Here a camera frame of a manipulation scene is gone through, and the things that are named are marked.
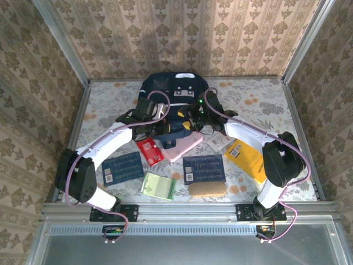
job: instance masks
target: green notebook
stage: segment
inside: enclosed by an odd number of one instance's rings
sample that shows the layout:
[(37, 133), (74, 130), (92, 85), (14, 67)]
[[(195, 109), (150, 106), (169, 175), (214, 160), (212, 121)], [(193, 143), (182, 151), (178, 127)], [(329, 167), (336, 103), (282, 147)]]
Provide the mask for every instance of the green notebook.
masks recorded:
[(175, 179), (147, 173), (142, 183), (141, 193), (157, 198), (172, 200), (176, 183), (177, 181)]

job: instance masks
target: black mounting bracket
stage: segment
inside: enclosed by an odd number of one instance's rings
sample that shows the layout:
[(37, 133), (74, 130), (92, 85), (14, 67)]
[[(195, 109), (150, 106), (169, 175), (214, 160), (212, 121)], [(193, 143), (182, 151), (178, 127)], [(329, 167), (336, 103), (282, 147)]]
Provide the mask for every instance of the black mounting bracket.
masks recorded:
[[(137, 204), (119, 204), (120, 209), (112, 209), (118, 213), (124, 214), (129, 222), (137, 222), (138, 205)], [(89, 221), (91, 222), (124, 222), (124, 219), (118, 215), (106, 214), (92, 208), (90, 211)]]
[(263, 219), (259, 219), (254, 210), (254, 204), (236, 204), (236, 214), (238, 222), (248, 221), (273, 221), (274, 217), (276, 221), (287, 221), (286, 211), (283, 205), (277, 204), (268, 213), (266, 213)]

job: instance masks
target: book cover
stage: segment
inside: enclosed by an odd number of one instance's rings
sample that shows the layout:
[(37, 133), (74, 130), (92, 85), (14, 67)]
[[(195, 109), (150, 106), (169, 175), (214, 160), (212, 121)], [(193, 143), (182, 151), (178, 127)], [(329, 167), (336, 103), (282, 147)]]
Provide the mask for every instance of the book cover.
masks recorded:
[(143, 180), (141, 193), (172, 200), (177, 181), (172, 178), (161, 177), (156, 174), (148, 172)]
[(102, 162), (101, 167), (106, 187), (144, 176), (139, 152), (106, 159)]
[(226, 182), (222, 155), (183, 157), (184, 183)]
[(245, 142), (237, 139), (227, 150), (225, 155), (234, 164), (252, 176), (257, 182), (262, 183), (266, 180), (262, 154), (258, 150), (247, 145)]

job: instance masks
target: backpack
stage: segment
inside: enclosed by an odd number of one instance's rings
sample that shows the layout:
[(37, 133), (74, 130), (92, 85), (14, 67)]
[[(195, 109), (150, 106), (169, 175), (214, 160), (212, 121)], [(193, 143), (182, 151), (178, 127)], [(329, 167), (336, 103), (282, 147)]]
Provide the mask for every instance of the backpack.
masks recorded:
[[(176, 139), (192, 133), (183, 127), (183, 122), (188, 121), (188, 117), (178, 116), (178, 110), (184, 105), (194, 104), (199, 95), (207, 89), (206, 80), (190, 72), (155, 73), (143, 81), (138, 98), (147, 98), (150, 92), (159, 90), (167, 94), (170, 99), (170, 111), (165, 117), (170, 124), (170, 133), (153, 136), (155, 140), (161, 141), (164, 149), (175, 147)], [(167, 104), (166, 98), (161, 94), (153, 94), (150, 99), (156, 103)]]

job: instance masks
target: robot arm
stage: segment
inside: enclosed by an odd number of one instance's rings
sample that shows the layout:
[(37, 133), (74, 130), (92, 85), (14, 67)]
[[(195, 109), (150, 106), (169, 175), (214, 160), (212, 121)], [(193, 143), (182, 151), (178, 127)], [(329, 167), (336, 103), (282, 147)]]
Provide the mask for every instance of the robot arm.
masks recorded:
[(136, 109), (129, 110), (117, 118), (116, 122), (105, 133), (98, 136), (89, 144), (73, 151), (65, 149), (61, 154), (56, 172), (55, 186), (65, 191), (69, 171), (74, 161), (81, 155), (71, 175), (68, 194), (80, 203), (106, 211), (120, 211), (120, 199), (97, 186), (95, 172), (100, 164), (120, 146), (135, 140), (141, 134), (159, 135), (169, 133), (170, 126), (165, 120), (153, 124), (134, 126), (132, 129), (120, 127), (126, 124), (143, 123), (160, 119), (165, 113), (164, 104), (140, 98)]
[(278, 137), (296, 149), (299, 149), (298, 144), (289, 132), (263, 134), (261, 128), (243, 124), (244, 120), (239, 119), (238, 113), (223, 110), (214, 92), (207, 94), (207, 101), (216, 111), (228, 117), (236, 117), (240, 122), (226, 119), (215, 113), (208, 107), (204, 100), (204, 94), (202, 94), (196, 104), (184, 106), (179, 110), (180, 116), (189, 117), (189, 121), (183, 125), (193, 131), (200, 131), (205, 125), (210, 125), (214, 131), (239, 139), (263, 155), (267, 179), (261, 192), (254, 198), (254, 210), (256, 217), (259, 220), (264, 220), (266, 215), (277, 206), (289, 181), (298, 177), (305, 168), (303, 160), (293, 149), (270, 136)]

